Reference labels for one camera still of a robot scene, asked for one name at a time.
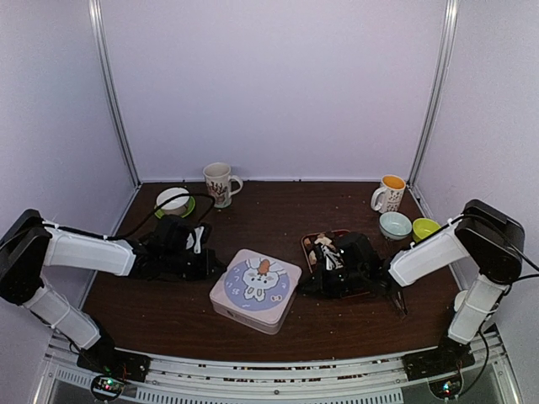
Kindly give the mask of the lime green bowl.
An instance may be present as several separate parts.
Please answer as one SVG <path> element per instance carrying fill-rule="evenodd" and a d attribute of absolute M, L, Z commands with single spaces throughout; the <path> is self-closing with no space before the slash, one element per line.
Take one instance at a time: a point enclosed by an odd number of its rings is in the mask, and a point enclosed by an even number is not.
<path fill-rule="evenodd" d="M 424 240 L 441 228 L 441 225 L 429 218 L 420 217 L 412 223 L 412 238 L 415 243 Z"/>

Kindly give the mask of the dark red chocolate tray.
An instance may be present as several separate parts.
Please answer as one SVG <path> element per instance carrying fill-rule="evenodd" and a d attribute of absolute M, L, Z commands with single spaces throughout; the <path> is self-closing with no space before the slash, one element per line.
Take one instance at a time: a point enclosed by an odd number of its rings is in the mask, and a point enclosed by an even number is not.
<path fill-rule="evenodd" d="M 310 274 L 314 274 L 318 263 L 322 263 L 328 271 L 343 268 L 344 261 L 335 242 L 348 233 L 348 230 L 324 231 L 307 234 L 302 238 L 302 251 Z"/>

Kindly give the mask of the left aluminium frame post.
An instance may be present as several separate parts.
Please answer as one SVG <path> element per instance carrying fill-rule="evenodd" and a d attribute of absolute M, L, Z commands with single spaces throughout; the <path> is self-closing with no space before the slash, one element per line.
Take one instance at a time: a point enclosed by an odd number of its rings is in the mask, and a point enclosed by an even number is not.
<path fill-rule="evenodd" d="M 120 103 L 115 88 L 112 67 L 110 65 L 101 2 L 99 0 L 89 0 L 88 11 L 93 30 L 93 37 L 98 52 L 101 74 L 104 81 L 105 97 L 115 130 L 115 135 L 119 142 L 120 152 L 129 173 L 131 183 L 135 188 L 138 188 L 141 185 L 141 180 L 136 170 L 132 150 L 125 132 L 124 120 L 120 112 Z"/>

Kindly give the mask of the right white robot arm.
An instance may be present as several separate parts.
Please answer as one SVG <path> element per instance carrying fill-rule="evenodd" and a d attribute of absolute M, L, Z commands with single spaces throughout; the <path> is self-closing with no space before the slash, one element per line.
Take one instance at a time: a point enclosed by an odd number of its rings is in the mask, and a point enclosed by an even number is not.
<path fill-rule="evenodd" d="M 450 267 L 461 291 L 444 336 L 447 341 L 431 356 L 435 368 L 446 372 L 463 359 L 463 346 L 472 341 L 520 278 L 525 239 L 519 221 L 472 199 L 439 230 L 387 259 L 381 259 L 369 238 L 359 232 L 336 237 L 329 245 L 313 244 L 316 262 L 299 288 L 305 294 L 335 299 L 368 291 L 393 300 L 405 314 L 403 289 Z"/>

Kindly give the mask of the aluminium frame post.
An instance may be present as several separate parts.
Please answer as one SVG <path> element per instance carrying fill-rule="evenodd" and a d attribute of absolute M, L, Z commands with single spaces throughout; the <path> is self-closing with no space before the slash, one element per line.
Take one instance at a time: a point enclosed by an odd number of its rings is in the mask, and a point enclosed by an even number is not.
<path fill-rule="evenodd" d="M 420 171 L 426 157 L 430 139 L 434 134 L 435 120 L 439 112 L 440 102 L 454 49 L 459 8 L 460 2 L 458 0 L 446 1 L 446 10 L 440 36 L 435 75 L 432 82 L 424 123 L 422 125 L 422 130 L 419 137 L 419 143 L 414 155 L 414 161 L 410 174 L 408 176 L 408 187 L 410 189 L 415 189 L 417 187 Z"/>
<path fill-rule="evenodd" d="M 141 180 L 136 170 L 132 150 L 125 132 L 124 120 L 120 112 L 120 103 L 115 88 L 112 67 L 110 65 L 101 2 L 99 0 L 89 0 L 88 11 L 93 30 L 93 37 L 98 52 L 101 74 L 104 81 L 105 97 L 115 130 L 115 135 L 119 142 L 120 152 L 129 173 L 131 183 L 135 188 L 138 188 L 141 185 Z"/>

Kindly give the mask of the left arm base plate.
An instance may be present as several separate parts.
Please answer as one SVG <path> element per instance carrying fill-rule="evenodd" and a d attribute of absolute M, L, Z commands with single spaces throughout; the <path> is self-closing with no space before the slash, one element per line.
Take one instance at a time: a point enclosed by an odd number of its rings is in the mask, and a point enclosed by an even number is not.
<path fill-rule="evenodd" d="M 144 382 L 150 368 L 151 358 L 138 353 L 113 349 L 98 352 L 82 350 L 77 358 L 79 368 L 88 369 L 118 380 Z"/>

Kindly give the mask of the right aluminium frame post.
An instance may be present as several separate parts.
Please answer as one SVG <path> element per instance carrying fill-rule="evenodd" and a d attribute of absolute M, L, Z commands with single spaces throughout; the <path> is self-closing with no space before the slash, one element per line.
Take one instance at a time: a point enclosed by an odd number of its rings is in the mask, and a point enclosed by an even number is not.
<path fill-rule="evenodd" d="M 419 137 L 419 143 L 414 155 L 414 161 L 410 174 L 408 176 L 408 187 L 410 189 L 415 189 L 417 187 L 420 171 L 426 157 L 430 139 L 434 134 L 435 120 L 439 112 L 440 102 L 454 49 L 459 8 L 460 2 L 458 0 L 446 1 L 446 10 L 440 36 L 435 75 L 432 82 L 424 123 L 422 125 L 422 130 Z"/>

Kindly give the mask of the coral pattern mug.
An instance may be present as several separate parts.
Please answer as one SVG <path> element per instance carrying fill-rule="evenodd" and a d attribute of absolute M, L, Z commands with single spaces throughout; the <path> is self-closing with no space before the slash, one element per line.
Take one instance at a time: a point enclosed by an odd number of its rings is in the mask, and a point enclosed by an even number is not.
<path fill-rule="evenodd" d="M 224 162 L 214 162 L 203 169 L 205 184 L 210 196 L 216 200 L 215 207 L 227 208 L 232 197 L 243 189 L 243 180 L 232 174 L 232 167 Z"/>

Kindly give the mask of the metal tongs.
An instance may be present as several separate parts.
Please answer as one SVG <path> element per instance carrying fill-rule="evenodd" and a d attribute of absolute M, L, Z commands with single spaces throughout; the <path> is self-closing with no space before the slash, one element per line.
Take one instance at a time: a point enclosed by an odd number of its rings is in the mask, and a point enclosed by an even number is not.
<path fill-rule="evenodd" d="M 406 305 L 404 294 L 401 290 L 391 292 L 389 294 L 389 299 L 392 302 L 400 318 L 404 318 L 408 315 L 408 308 Z"/>

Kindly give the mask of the white bowl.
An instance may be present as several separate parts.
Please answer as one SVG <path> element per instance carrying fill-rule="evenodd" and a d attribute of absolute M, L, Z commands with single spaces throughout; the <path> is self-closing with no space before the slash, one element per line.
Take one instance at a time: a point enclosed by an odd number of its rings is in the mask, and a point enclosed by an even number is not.
<path fill-rule="evenodd" d="M 156 199 L 158 210 L 164 215 L 184 216 L 189 207 L 189 191 L 185 188 L 173 187 L 162 191 Z"/>

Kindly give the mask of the metal tin lid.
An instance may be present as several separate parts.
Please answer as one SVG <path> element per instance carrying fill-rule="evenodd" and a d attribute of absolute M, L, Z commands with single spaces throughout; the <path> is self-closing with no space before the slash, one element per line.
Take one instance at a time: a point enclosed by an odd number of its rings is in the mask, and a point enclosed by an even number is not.
<path fill-rule="evenodd" d="M 211 289 L 210 300 L 220 300 L 223 296 L 230 300 L 243 297 L 258 302 L 287 299 L 296 293 L 301 276 L 302 269 L 295 264 L 242 249 Z"/>

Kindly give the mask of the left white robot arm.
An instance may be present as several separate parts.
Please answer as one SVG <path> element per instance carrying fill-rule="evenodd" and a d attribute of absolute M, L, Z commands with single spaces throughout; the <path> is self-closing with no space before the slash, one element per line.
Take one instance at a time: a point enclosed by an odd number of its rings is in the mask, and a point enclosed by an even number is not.
<path fill-rule="evenodd" d="M 25 210 L 1 239 L 1 297 L 22 306 L 71 340 L 104 374 L 121 365 L 102 326 L 75 308 L 45 277 L 46 268 L 80 269 L 129 279 L 199 281 L 220 274 L 223 263 L 206 243 L 211 225 L 165 215 L 138 239 L 109 237 L 60 226 Z"/>

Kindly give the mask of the front aluminium rail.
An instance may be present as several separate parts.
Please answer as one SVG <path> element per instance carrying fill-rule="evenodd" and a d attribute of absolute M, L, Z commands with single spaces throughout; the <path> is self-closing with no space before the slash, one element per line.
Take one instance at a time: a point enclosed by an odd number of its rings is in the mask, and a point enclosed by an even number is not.
<path fill-rule="evenodd" d="M 474 364 L 411 380 L 403 353 L 308 362 L 226 362 L 151 355 L 147 377 L 131 381 L 117 403 L 442 403 L 441 382 L 461 376 L 459 403 L 520 403 L 500 335 L 472 341 Z"/>

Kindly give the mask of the white compartment tin box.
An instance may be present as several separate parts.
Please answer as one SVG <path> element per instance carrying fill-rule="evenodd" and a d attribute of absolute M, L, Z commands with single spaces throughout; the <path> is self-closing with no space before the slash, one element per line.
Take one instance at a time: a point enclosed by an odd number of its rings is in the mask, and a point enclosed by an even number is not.
<path fill-rule="evenodd" d="M 243 297 L 230 300 L 223 296 L 220 300 L 211 300 L 211 304 L 217 314 L 227 319 L 258 332 L 275 335 L 285 323 L 295 298 L 296 295 L 292 294 L 287 299 L 258 302 L 255 299 L 245 300 Z"/>

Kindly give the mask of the light blue bowl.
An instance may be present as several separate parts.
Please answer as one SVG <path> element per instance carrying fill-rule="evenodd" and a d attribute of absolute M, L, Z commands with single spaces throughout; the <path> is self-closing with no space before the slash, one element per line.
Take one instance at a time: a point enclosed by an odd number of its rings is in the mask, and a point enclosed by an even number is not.
<path fill-rule="evenodd" d="M 401 241 L 411 235 L 413 227 L 410 219 L 404 214 L 388 211 L 380 216 L 379 229 L 385 238 Z"/>

